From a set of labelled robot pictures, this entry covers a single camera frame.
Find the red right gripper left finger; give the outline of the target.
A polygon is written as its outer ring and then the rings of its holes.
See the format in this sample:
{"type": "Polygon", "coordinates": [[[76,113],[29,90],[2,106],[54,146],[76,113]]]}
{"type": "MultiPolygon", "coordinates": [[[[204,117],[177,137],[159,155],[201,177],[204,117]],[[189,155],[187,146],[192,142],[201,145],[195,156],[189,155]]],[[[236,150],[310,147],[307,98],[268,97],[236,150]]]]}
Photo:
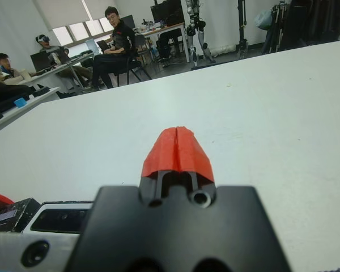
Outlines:
{"type": "Polygon", "coordinates": [[[143,203],[161,201],[181,185],[178,127],[163,130],[144,160],[139,195],[143,203]]]}

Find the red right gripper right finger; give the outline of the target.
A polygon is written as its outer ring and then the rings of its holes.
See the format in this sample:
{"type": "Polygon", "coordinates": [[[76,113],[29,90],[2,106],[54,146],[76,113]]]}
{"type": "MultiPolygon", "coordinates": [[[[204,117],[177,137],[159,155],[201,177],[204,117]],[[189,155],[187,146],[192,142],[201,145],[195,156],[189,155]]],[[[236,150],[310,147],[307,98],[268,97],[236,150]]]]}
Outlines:
{"type": "Polygon", "coordinates": [[[190,175],[191,191],[204,191],[215,195],[216,186],[210,159],[194,133],[184,126],[176,128],[178,165],[181,173],[190,175]]]}

